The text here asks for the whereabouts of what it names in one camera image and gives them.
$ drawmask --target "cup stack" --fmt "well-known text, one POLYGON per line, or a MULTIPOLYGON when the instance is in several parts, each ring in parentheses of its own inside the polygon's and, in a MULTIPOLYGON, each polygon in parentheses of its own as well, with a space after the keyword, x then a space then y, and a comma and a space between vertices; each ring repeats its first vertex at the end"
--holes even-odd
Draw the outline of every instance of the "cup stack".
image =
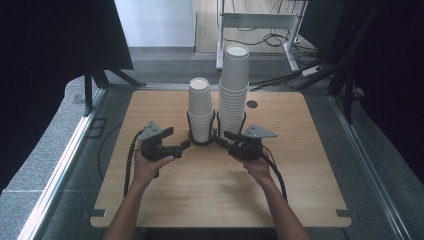
POLYGON ((212 108, 209 82, 205 78, 190 81, 187 118, 190 136, 194 143, 207 143, 213 135, 212 122, 215 112, 212 108))
POLYGON ((225 50, 219 81, 218 138, 229 141, 224 131, 240 133, 245 120, 248 87, 249 49, 242 44, 231 44, 225 50))

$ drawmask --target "hand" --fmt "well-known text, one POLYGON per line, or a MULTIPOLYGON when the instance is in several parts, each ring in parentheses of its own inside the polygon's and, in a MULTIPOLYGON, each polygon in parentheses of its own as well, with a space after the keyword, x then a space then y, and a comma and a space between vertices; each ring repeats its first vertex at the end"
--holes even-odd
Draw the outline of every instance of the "hand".
MULTIPOLYGON (((265 156, 269 157, 268 151, 264 148, 263 153, 265 156)), ((247 169, 247 172, 255 179, 255 181, 260 185, 267 184, 270 181, 274 182, 269 171, 269 165, 265 162, 262 157, 259 157, 256 160, 244 161, 240 158, 235 158, 237 161, 243 163, 243 167, 247 169)))
POLYGON ((141 153, 141 142, 137 144, 134 151, 134 179, 133 184, 146 188, 156 175, 156 172, 166 164, 174 160, 173 156, 164 157, 156 162, 149 162, 141 153))

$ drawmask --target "wooden table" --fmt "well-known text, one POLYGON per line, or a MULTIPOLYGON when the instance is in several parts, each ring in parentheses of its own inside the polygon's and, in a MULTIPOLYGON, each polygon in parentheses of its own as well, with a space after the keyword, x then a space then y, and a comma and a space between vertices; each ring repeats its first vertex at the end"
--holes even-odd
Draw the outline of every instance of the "wooden table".
MULTIPOLYGON (((218 110, 218 92, 212 91, 218 110)), ((249 92, 245 129, 256 124, 278 133, 263 139, 284 178, 288 201, 305 227, 347 227, 351 218, 338 217, 347 210, 321 140, 300 93, 249 92)), ((134 92, 109 163, 92 217, 95 227, 107 227, 122 199, 125 166, 134 135, 149 121, 162 129, 174 127, 164 145, 187 139, 188 91, 141 90, 134 92)), ((161 169, 147 188, 137 219, 138 227, 272 227, 264 194, 242 165, 226 149, 212 143, 195 146, 161 169)))

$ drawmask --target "person's left hand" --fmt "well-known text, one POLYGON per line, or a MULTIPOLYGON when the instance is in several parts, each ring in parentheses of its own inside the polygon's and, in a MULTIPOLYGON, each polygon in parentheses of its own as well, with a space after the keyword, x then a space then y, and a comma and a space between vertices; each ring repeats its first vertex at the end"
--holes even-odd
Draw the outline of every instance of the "person's left hand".
POLYGON ((156 175, 156 171, 174 160, 173 156, 167 156, 156 162, 149 162, 141 153, 141 142, 137 144, 134 151, 134 179, 133 184, 146 188, 156 175))

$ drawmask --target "metal bracket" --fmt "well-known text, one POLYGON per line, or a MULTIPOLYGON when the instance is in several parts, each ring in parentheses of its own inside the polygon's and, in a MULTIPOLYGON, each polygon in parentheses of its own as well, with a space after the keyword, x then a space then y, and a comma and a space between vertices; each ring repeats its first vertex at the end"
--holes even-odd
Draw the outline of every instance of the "metal bracket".
POLYGON ((251 124, 246 130, 241 132, 241 135, 249 138, 271 138, 278 136, 276 132, 269 131, 254 124, 251 124))
POLYGON ((138 137, 138 140, 145 141, 149 138, 162 134, 163 130, 156 123, 150 121, 149 124, 144 128, 143 132, 138 137))

